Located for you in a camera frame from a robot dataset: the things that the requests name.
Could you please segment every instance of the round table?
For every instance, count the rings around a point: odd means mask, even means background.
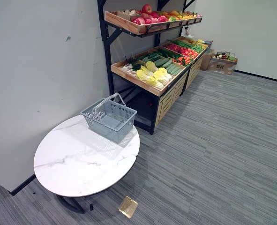
[[[64,206],[84,213],[74,197],[98,193],[122,179],[136,161],[139,145],[134,126],[116,144],[91,131],[85,118],[78,115],[44,137],[34,156],[34,172],[40,184],[55,193]]]

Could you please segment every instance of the shopping basket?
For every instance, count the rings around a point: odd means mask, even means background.
[[[116,102],[117,96],[120,97],[122,104]],[[92,131],[120,143],[132,130],[136,113],[136,110],[126,107],[119,93],[115,93],[84,109],[81,115],[85,117]]]

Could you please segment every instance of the wooden drawer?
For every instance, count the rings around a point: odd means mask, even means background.
[[[198,75],[198,73],[200,71],[201,64],[202,64],[202,59],[203,59],[203,56],[195,64],[193,64],[191,66],[189,74],[188,74],[188,79],[187,79],[187,84],[186,84],[185,90],[187,90],[187,88],[190,86],[191,82]]]
[[[160,110],[160,114],[159,114],[159,121],[165,116],[167,111],[172,106],[172,99],[173,99],[174,93],[175,93],[175,87],[172,88],[172,90],[164,97],[164,99],[162,101],[162,107]]]
[[[178,82],[177,84],[175,85],[175,93],[174,93],[174,97],[172,99],[172,102],[174,103],[177,98],[180,96],[182,90],[183,90],[183,86],[184,86],[184,83],[185,83],[185,79],[186,79],[186,76],[183,76]]]
[[[159,107],[156,117],[155,126],[161,121],[161,119],[165,116],[167,111],[171,108],[174,101],[179,97],[183,90],[184,82],[187,75],[184,75],[180,80],[178,80],[174,87],[169,90],[164,96],[160,98]]]

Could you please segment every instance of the apple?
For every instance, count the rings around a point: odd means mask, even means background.
[[[134,23],[136,23],[136,24],[138,24],[138,25],[141,25],[141,23],[140,23],[140,21],[139,21],[138,18],[132,19],[131,22],[134,22]]]
[[[142,18],[143,19],[152,19],[153,17],[149,14],[146,14],[146,13],[142,13]]]
[[[158,17],[158,22],[159,22],[159,23],[161,23],[161,22],[166,22],[166,21],[167,21],[166,16],[161,15],[160,17]]]
[[[142,17],[137,18],[141,24],[145,24],[145,20]]]
[[[143,7],[142,7],[142,12],[143,13],[146,13],[146,14],[150,14],[152,12],[152,7],[150,4],[145,4]]]
[[[153,17],[153,18],[158,18],[159,15],[157,12],[151,12],[150,15]]]
[[[144,19],[144,21],[145,21],[145,24],[150,24],[150,23],[152,23],[152,20],[151,19]]]
[[[158,23],[159,22],[159,20],[157,18],[152,18],[151,20],[152,20],[152,23]]]

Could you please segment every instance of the gray carpet floor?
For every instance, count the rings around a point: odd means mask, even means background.
[[[277,225],[277,82],[201,71],[153,136],[138,132],[132,170],[78,198],[85,214],[35,179],[13,197],[0,187],[0,225]],[[117,211],[126,195],[131,219]]]

